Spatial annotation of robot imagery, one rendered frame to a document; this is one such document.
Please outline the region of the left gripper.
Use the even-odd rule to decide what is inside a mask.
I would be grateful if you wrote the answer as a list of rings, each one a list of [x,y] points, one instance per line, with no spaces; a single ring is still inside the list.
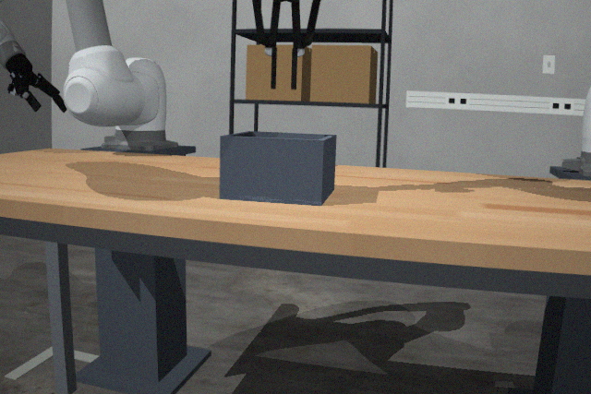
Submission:
[[[299,0],[273,0],[271,12],[270,38],[265,37],[263,21],[261,15],[260,0],[252,0],[256,30],[259,44],[265,45],[265,54],[271,56],[271,89],[276,89],[276,62],[277,62],[277,33],[280,16],[281,2],[288,1],[292,3],[292,23],[293,23],[293,45],[292,50],[292,79],[291,90],[296,90],[296,71],[297,57],[304,55],[305,47],[313,41],[317,17],[321,0],[313,0],[305,39],[301,40],[300,30],[300,8]],[[300,47],[301,46],[301,47]]]

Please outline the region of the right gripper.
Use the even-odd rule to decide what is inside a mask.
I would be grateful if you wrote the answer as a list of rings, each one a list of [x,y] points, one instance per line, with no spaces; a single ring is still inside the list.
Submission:
[[[29,91],[29,85],[42,90],[44,93],[52,97],[56,105],[63,113],[67,110],[64,100],[59,95],[60,91],[49,81],[47,81],[40,73],[36,75],[32,72],[32,64],[24,54],[15,54],[9,58],[9,60],[6,62],[6,69],[10,73],[10,76],[13,80],[16,93],[18,95],[21,94],[21,98],[25,98],[34,112],[37,112],[41,105]]]

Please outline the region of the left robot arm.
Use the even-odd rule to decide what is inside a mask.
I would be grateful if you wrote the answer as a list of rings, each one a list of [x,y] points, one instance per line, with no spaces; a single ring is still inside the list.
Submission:
[[[581,157],[563,160],[561,167],[591,177],[591,87],[585,100]]]

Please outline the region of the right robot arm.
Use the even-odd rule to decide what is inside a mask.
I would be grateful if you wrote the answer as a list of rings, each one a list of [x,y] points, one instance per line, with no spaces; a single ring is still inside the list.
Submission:
[[[112,46],[103,0],[66,0],[66,6],[76,47],[63,90],[67,110],[85,124],[115,126],[102,149],[178,148],[165,138],[160,66],[146,58],[125,60]]]

